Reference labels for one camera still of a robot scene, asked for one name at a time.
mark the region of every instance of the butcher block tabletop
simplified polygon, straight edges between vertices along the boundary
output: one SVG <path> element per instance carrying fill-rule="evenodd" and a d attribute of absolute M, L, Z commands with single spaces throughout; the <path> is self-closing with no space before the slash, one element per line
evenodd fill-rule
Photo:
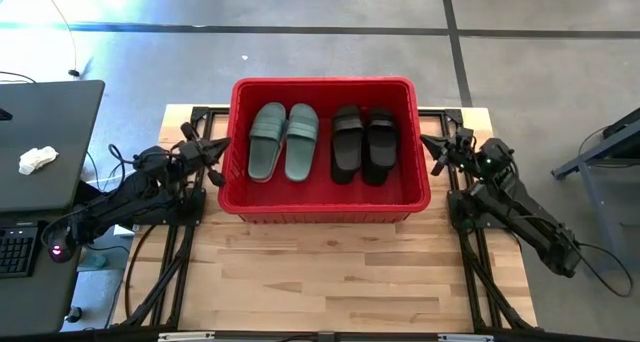
<path fill-rule="evenodd" d="M 183 139 L 180 125 L 189 121 L 194 106 L 167 106 L 160 146 L 170 148 Z M 461 110 L 478 145 L 492 136 L 487 109 Z M 226 136 L 227 122 L 228 116 L 216 115 L 212 139 Z M 441 134 L 438 118 L 421 117 L 420 127 L 422 133 Z M 430 171 L 433 159 L 424 152 Z M 217 187 L 205 178 L 207 204 L 195 232 L 179 328 L 471 332 L 460 246 L 446 207 L 449 177 L 429 177 L 431 203 L 400 223 L 287 225 L 251 225 L 225 213 Z M 136 233 L 132 251 L 146 228 Z M 152 231 L 128 272 L 132 310 L 158 279 L 167 230 L 158 226 Z M 500 230 L 487 230 L 486 239 L 496 284 L 523 319 L 535 325 L 518 244 Z M 163 323 L 174 283 L 175 277 L 167 290 Z M 482 287 L 479 294 L 488 322 Z M 124 319 L 120 293 L 113 322 Z"/>

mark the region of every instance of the black slipper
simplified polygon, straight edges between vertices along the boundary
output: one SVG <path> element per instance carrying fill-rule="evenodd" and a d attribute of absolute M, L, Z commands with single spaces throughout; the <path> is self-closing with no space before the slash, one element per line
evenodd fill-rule
<path fill-rule="evenodd" d="M 341 107 L 331 120 L 331 179 L 347 184 L 360 169 L 362 136 L 358 106 Z"/>
<path fill-rule="evenodd" d="M 369 112 L 369 123 L 362 149 L 362 177 L 371 186 L 380 186 L 387 180 L 396 164 L 398 131 L 391 113 L 383 108 Z"/>

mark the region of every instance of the sage green slipper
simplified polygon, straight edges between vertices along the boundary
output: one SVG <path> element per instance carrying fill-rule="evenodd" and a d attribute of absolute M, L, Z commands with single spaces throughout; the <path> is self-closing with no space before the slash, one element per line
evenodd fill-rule
<path fill-rule="evenodd" d="M 302 182 L 307 179 L 317 141 L 318 115 L 308 105 L 296 104 L 289 113 L 287 128 L 287 158 L 284 172 L 289 180 Z"/>
<path fill-rule="evenodd" d="M 287 120 L 284 106 L 267 103 L 258 111 L 249 132 L 249 177 L 267 182 L 273 175 L 282 150 L 282 137 Z"/>

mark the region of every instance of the black desk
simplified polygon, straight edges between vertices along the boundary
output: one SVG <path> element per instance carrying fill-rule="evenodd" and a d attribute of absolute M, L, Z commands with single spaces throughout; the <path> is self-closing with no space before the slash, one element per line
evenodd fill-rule
<path fill-rule="evenodd" d="M 53 221 L 86 192 L 77 186 L 103 91 L 102 81 L 0 85 L 0 108 L 14 116 L 0 121 L 0 218 Z M 42 171 L 19 175 L 18 156 L 47 145 L 58 158 Z M 0 337 L 60 330 L 79 251 L 54 263 L 42 247 L 31 277 L 0 279 Z"/>

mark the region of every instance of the red plastic bin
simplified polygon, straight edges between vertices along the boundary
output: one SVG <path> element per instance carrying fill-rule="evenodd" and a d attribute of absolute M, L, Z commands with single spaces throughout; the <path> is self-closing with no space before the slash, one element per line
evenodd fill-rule
<path fill-rule="evenodd" d="M 313 165 L 304 182 L 291 182 L 284 174 L 286 144 L 269 182 L 256 183 L 248 176 L 251 124 L 258 110 L 274 101 L 284 105 L 287 115 L 294 104 L 306 103 L 320 119 Z M 369 108 L 384 107 L 395 118 L 398 160 L 383 186 L 366 185 L 360 172 L 347 185 L 331 180 L 331 117 L 347 104 L 359 105 L 362 116 Z M 222 166 L 227 182 L 218 202 L 246 222 L 392 223 L 422 211 L 431 200 L 415 90 L 406 78 L 243 79 L 233 88 L 227 135 L 231 145 Z"/>

